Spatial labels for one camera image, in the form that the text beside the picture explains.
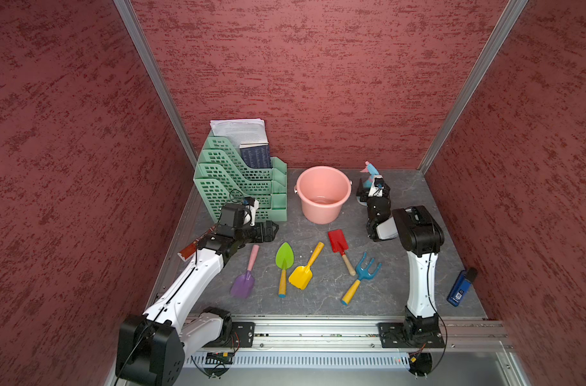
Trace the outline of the purple toy shovel pink handle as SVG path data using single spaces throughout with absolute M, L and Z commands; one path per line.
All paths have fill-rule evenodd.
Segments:
M 237 299 L 247 299 L 250 297 L 255 283 L 255 279 L 252 276 L 252 270 L 259 255 L 259 249 L 260 247 L 257 244 L 252 247 L 246 272 L 242 275 L 239 275 L 231 287 L 230 295 L 232 297 Z

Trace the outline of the white paper sheets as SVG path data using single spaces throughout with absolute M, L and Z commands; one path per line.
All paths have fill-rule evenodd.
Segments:
M 260 118 L 212 120 L 209 125 L 214 136 L 226 137 L 236 146 L 268 143 L 266 125 Z

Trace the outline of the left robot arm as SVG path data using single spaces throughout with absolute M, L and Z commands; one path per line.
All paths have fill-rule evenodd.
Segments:
M 197 239 L 188 265 L 167 291 L 141 315 L 121 324 L 116 363 L 117 381 L 139 385 L 173 385 L 185 359 L 222 337 L 225 312 L 205 310 L 187 330 L 184 323 L 209 283 L 248 244 L 271 242 L 279 226 L 273 221 L 240 227 L 214 225 Z

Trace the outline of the dark blue booklet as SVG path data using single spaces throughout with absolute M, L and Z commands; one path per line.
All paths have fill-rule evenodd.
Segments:
M 239 147 L 241 157 L 249 168 L 270 169 L 272 162 L 268 143 L 243 144 Z

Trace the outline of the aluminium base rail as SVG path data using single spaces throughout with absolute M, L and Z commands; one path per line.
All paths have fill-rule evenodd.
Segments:
M 514 352 L 504 324 L 483 318 L 449 318 L 440 331 L 414 343 L 402 336 L 402 317 L 234 316 L 253 323 L 250 351 L 263 352 Z

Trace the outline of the blue toy rake yellow handle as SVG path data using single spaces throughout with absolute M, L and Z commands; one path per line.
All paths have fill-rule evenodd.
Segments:
M 349 289 L 344 293 L 343 297 L 341 298 L 341 303 L 346 306 L 350 304 L 362 282 L 374 279 L 382 267 L 382 263 L 379 262 L 378 264 L 376 264 L 374 258 L 371 258 L 368 263 L 365 263 L 367 257 L 367 252 L 364 252 L 362 258 L 360 259 L 355 268 L 355 272 L 357 273 L 357 279 L 353 282 L 353 284 L 349 287 Z

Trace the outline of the pink plastic bucket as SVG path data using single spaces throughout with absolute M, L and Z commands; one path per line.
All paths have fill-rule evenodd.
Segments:
M 334 167 L 311 167 L 296 180 L 294 192 L 299 196 L 302 212 L 316 225 L 333 223 L 352 192 L 352 181 Z

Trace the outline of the yellow toy scoop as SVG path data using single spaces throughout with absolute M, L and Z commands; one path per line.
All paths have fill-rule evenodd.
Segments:
M 308 284 L 312 280 L 313 273 L 312 273 L 312 265 L 315 263 L 316 259 L 320 256 L 320 253 L 324 249 L 325 244 L 323 242 L 319 242 L 315 249 L 313 250 L 312 256 L 308 261 L 307 265 L 297 267 L 289 276 L 288 281 L 292 284 L 295 288 L 304 290 L 307 288 Z

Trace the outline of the red toy spade wooden handle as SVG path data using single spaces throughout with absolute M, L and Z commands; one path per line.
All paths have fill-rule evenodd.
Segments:
M 341 229 L 329 231 L 328 238 L 330 240 L 333 252 L 339 253 L 341 255 L 349 274 L 351 276 L 356 276 L 356 270 L 353 268 L 346 254 L 346 251 L 349 249 L 349 246 L 347 244 L 343 231 Z

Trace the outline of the teal pink spray bottle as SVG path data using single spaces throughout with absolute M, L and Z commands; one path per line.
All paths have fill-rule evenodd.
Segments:
M 370 189 L 373 186 L 374 179 L 380 175 L 376 167 L 369 161 L 365 161 L 365 168 L 362 173 L 368 174 L 368 177 L 362 183 L 364 189 Z

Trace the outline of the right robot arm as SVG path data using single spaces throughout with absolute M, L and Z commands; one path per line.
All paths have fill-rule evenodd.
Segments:
M 389 188 L 357 188 L 357 200 L 367 207 L 366 230 L 373 241 L 398 238 L 407 252 L 409 296 L 405 318 L 394 340 L 405 347 L 444 347 L 442 318 L 435 301 L 435 268 L 445 236 L 425 206 L 391 208 Z

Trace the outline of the green toy trowel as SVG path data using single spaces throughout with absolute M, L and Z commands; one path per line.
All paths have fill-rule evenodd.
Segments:
M 277 251 L 275 257 L 275 264 L 281 270 L 279 280 L 279 297 L 282 299 L 287 295 L 287 270 L 293 266 L 294 262 L 295 254 L 292 247 L 287 242 L 283 243 Z

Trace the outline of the red flat package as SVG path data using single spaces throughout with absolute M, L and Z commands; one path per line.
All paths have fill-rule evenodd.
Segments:
M 177 253 L 177 256 L 180 257 L 180 260 L 183 262 L 187 262 L 190 260 L 195 253 L 200 249 L 200 247 L 204 244 L 204 237 L 197 238 L 191 244 L 183 248 L 180 252 Z

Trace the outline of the right aluminium corner post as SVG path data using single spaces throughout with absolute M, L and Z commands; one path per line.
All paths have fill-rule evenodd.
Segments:
M 452 108 L 418 166 L 418 171 L 422 174 L 426 175 L 430 170 L 433 162 L 439 155 L 439 152 L 448 140 L 452 130 L 455 128 L 460 116 L 463 111 L 465 111 L 468 102 L 471 100 L 481 81 L 484 79 L 492 62 L 502 48 L 505 40 L 508 38 L 511 30 L 513 30 L 513 27 L 520 18 L 527 4 L 527 0 L 509 0 L 507 2 L 505 9 L 497 20 L 497 24 L 482 48 L 481 54 L 478 56 L 471 72 L 463 84 L 463 87 L 455 99 Z

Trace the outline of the green plastic file organizer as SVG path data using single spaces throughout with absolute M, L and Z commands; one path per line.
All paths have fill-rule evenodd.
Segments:
M 277 157 L 271 168 L 253 169 L 243 161 L 228 138 L 210 134 L 199 154 L 193 182 L 212 220 L 223 205 L 246 197 L 259 202 L 258 221 L 288 220 L 288 165 Z

